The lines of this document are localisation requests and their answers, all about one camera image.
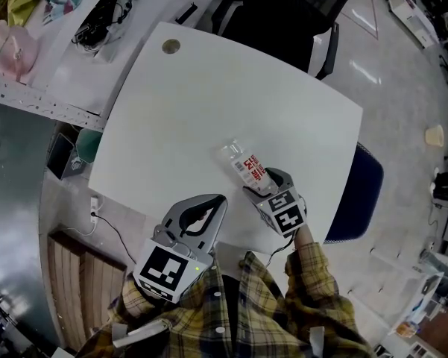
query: hand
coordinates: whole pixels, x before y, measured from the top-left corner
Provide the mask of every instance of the hand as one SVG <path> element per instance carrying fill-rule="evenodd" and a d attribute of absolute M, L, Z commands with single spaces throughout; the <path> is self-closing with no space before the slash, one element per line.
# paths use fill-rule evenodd
<path fill-rule="evenodd" d="M 296 249 L 303 247 L 304 245 L 313 243 L 312 233 L 310 232 L 307 224 L 303 225 L 298 230 L 294 243 Z"/>

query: yellow plaid shirt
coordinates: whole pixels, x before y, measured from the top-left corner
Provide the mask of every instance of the yellow plaid shirt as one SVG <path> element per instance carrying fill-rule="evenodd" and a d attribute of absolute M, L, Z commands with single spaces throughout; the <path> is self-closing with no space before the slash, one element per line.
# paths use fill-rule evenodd
<path fill-rule="evenodd" d="M 77 357 L 112 357 L 114 322 L 127 324 L 130 331 L 158 318 L 170 325 L 163 357 L 313 357 L 309 331 L 318 326 L 324 326 L 324 357 L 373 357 L 356 329 L 352 304 L 339 295 L 326 267 L 327 259 L 319 244 L 297 249 L 285 265 L 289 288 L 283 297 L 263 264 L 247 252 L 239 284 L 234 348 L 217 262 L 177 304 L 146 299 L 130 275 L 122 295 L 110 305 L 109 323 L 81 348 Z M 222 327 L 225 332 L 216 332 Z M 130 345 L 122 356 L 147 354 L 145 348 Z"/>

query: sleeve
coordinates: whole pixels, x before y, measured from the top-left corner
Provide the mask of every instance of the sleeve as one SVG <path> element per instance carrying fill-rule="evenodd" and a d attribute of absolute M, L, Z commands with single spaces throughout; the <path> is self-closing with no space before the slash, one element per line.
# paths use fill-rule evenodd
<path fill-rule="evenodd" d="M 291 331 L 308 341 L 312 327 L 324 326 L 325 357 L 372 357 L 370 346 L 356 329 L 353 305 L 339 295 L 327 266 L 318 243 L 304 245 L 288 256 L 285 302 Z"/>
<path fill-rule="evenodd" d="M 157 317 L 162 311 L 165 300 L 147 296 L 139 289 L 132 274 L 124 281 L 122 293 L 108 307 L 109 321 L 94 333 L 80 349 L 76 357 L 111 358 L 114 354 L 113 324 L 127 324 L 128 331 L 142 326 L 146 319 Z"/>

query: white table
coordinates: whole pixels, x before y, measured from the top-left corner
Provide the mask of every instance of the white table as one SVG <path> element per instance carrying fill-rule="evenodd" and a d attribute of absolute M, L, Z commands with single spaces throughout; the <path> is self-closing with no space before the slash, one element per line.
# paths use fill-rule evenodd
<path fill-rule="evenodd" d="M 165 54 L 166 40 L 180 50 Z M 172 204 L 221 193 L 218 238 L 269 253 L 286 243 L 267 228 L 242 182 L 216 162 L 236 137 L 264 166 L 290 173 L 323 242 L 347 182 L 362 109 L 315 78 L 212 34 L 160 23 L 131 69 L 104 130 L 89 187 L 161 219 Z"/>

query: gray floor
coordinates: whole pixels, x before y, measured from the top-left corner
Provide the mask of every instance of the gray floor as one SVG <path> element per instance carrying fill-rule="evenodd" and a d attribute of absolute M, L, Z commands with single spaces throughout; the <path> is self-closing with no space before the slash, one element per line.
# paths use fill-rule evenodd
<path fill-rule="evenodd" d="M 350 0 L 338 23 L 335 71 L 324 82 L 363 107 L 359 140 L 381 162 L 385 179 L 366 235 L 355 242 L 325 245 L 324 250 L 341 291 L 352 289 L 391 321 L 411 295 L 410 285 L 398 271 L 370 257 L 369 251 L 376 247 L 394 259 L 399 254 L 401 263 L 412 266 L 428 237 L 435 236 L 435 225 L 428 225 L 428 187 L 434 168 L 444 166 L 444 154 L 448 152 L 448 86 L 438 65 L 439 48 L 423 51 L 388 12 L 384 0 Z M 328 34 L 315 38 L 312 75 L 323 63 L 327 41 Z M 424 131 L 436 124 L 444 127 L 443 148 L 424 142 Z M 84 233 L 91 231 L 91 192 L 86 179 L 85 175 L 59 182 L 47 173 L 42 194 L 42 236 L 58 222 Z M 104 202 L 101 215 L 122 232 L 135 257 L 157 222 L 110 199 Z M 435 210 L 432 218 L 439 216 L 443 217 Z M 93 235 L 78 237 L 132 268 L 117 235 L 106 223 L 99 222 Z M 384 335 L 385 330 L 357 305 L 356 319 L 371 343 Z"/>

